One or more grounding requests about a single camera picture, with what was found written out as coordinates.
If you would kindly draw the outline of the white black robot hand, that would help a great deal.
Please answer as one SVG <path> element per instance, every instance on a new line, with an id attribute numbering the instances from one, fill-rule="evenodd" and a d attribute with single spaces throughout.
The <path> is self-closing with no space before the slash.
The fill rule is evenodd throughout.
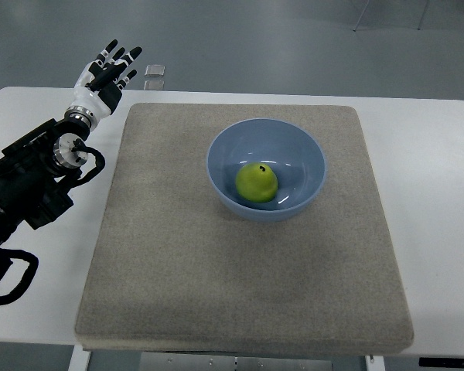
<path id="1" fill-rule="evenodd" d="M 91 120 L 101 120 L 112 115 L 122 98 L 122 91 L 136 76 L 137 71 L 128 69 L 142 54 L 136 46 L 126 51 L 118 49 L 113 39 L 89 62 L 74 85 L 71 107 L 81 107 Z"/>

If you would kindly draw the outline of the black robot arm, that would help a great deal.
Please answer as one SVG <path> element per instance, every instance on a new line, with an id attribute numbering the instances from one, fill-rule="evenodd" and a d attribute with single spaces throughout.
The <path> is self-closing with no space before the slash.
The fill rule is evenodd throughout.
<path id="1" fill-rule="evenodd" d="M 96 177 L 104 156 L 85 144 L 98 119 L 71 106 L 2 151 L 0 158 L 0 245 L 22 222 L 34 230 L 55 221 L 72 205 L 68 193 Z"/>

